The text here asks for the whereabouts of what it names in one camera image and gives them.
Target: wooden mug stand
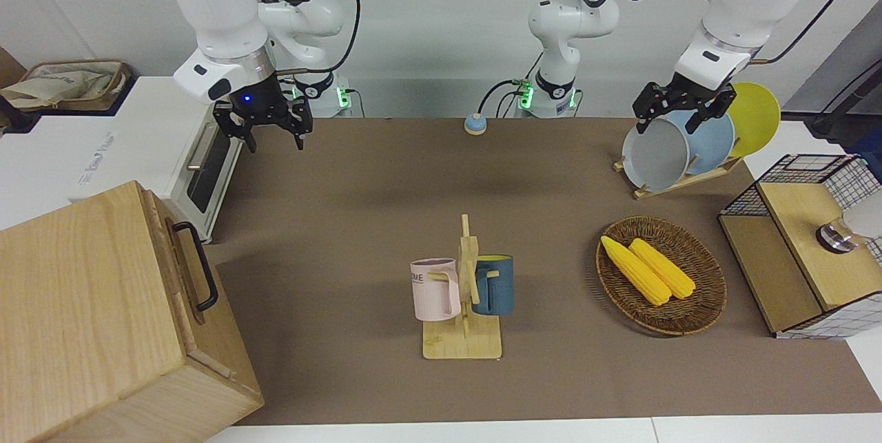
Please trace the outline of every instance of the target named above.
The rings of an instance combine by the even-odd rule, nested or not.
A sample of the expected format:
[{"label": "wooden mug stand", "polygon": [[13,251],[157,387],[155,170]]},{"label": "wooden mug stand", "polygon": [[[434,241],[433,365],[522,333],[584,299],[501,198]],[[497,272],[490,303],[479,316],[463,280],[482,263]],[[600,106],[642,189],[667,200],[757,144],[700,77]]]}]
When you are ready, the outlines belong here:
[{"label": "wooden mug stand", "polygon": [[501,358],[502,334],[499,316],[472,312],[479,304],[475,267],[478,262],[478,237],[469,233],[469,215],[462,215],[460,255],[460,315],[450,320],[422,323],[422,356],[429,360],[451,358]]}]

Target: white appliance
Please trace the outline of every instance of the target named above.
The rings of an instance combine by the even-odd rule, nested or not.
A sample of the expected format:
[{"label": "white appliance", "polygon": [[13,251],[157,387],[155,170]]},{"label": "white appliance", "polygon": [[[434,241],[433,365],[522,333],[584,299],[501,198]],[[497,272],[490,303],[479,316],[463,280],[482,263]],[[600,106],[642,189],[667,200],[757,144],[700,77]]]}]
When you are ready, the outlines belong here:
[{"label": "white appliance", "polygon": [[157,76],[116,116],[44,116],[0,138],[0,229],[136,180],[208,241],[242,145],[217,132],[212,106]]}]

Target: blue mug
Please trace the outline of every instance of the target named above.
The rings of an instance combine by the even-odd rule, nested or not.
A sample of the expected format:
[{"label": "blue mug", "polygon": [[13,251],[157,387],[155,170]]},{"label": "blue mug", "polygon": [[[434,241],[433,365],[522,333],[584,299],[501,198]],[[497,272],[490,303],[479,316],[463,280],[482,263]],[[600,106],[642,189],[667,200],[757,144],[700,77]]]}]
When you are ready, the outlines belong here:
[{"label": "blue mug", "polygon": [[514,261],[511,255],[479,255],[475,267],[479,304],[472,311],[504,316],[514,310]]}]

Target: light blue plate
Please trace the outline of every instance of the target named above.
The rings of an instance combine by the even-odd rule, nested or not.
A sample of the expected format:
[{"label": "light blue plate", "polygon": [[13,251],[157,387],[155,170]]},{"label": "light blue plate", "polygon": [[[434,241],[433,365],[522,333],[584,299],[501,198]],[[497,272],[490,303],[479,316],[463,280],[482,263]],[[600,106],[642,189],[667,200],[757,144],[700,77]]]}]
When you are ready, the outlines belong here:
[{"label": "light blue plate", "polygon": [[686,123],[693,116],[692,110],[675,110],[665,114],[664,118],[674,123],[686,136],[689,152],[699,158],[686,170],[687,174],[700,175],[719,167],[735,145],[735,125],[728,114],[718,119],[708,119],[699,129],[690,135],[686,132]]}]

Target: oven handle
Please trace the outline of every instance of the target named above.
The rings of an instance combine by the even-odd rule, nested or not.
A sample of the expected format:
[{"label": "oven handle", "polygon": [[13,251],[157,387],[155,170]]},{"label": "oven handle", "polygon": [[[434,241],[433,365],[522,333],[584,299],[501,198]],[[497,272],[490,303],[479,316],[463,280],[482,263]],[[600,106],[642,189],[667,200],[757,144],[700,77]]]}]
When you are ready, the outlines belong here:
[{"label": "oven handle", "polygon": [[217,304],[218,286],[214,282],[212,268],[208,265],[208,258],[205,257],[205,250],[202,249],[202,242],[199,241],[199,232],[196,231],[196,227],[193,226],[193,223],[190,223],[188,220],[174,223],[171,229],[173,232],[179,232],[186,229],[189,231],[190,236],[193,237],[193,243],[196,245],[196,253],[199,255],[199,264],[202,265],[202,272],[205,273],[205,282],[208,283],[208,298],[206,298],[205,301],[199,302],[196,305],[196,310],[200,312],[207,311],[212,305]]},{"label": "oven handle", "polygon": [[218,134],[217,123],[206,123],[199,135],[199,141],[196,142],[196,148],[187,161],[188,171],[201,171],[205,167],[205,161],[208,161],[208,154],[211,153],[214,137]]}]

